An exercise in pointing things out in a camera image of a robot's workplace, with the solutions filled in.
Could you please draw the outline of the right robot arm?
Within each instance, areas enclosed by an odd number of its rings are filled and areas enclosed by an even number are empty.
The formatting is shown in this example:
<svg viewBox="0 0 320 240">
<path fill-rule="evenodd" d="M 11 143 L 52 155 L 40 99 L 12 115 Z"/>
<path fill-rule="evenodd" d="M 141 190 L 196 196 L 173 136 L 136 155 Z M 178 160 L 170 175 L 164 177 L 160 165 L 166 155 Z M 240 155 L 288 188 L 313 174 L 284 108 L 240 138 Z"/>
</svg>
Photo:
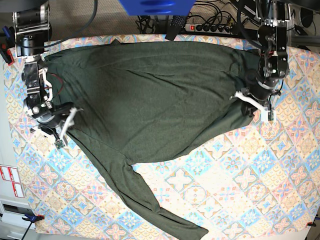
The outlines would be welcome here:
<svg viewBox="0 0 320 240">
<path fill-rule="evenodd" d="M 25 114 L 36 121 L 31 131 L 55 139 L 55 147 L 67 146 L 66 133 L 74 125 L 74 117 L 79 111 L 72 102 L 54 105 L 56 95 L 47 79 L 48 68 L 42 61 L 45 42 L 52 35 L 50 5 L 47 0 L 2 0 L 2 13 L 12 13 L 13 26 L 3 27 L 2 35 L 6 44 L 0 47 L 3 60 L 11 65 L 14 58 L 11 48 L 15 48 L 17 58 L 23 59 L 22 80 L 26 86 L 23 102 Z"/>
</svg>

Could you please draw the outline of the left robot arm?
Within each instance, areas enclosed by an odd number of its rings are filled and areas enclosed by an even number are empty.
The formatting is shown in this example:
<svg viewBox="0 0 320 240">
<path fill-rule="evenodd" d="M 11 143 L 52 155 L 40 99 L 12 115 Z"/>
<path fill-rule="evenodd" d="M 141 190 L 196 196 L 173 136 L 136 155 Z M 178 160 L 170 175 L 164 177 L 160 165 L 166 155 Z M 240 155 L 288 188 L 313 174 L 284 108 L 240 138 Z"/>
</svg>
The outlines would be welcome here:
<svg viewBox="0 0 320 240">
<path fill-rule="evenodd" d="M 243 101 L 241 111 L 244 116 L 252 116 L 259 110 L 261 120 L 269 122 L 277 119 L 271 97 L 281 95 L 276 85 L 289 72 L 287 24 L 291 20 L 290 6 L 297 5 L 318 12 L 320 3 L 317 0 L 257 0 L 255 5 L 256 17 L 262 23 L 256 34 L 257 41 L 251 39 L 241 22 L 245 2 L 238 1 L 238 28 L 244 38 L 258 48 L 260 59 L 257 69 L 246 70 L 244 79 L 247 86 L 236 91 L 234 97 Z"/>
</svg>

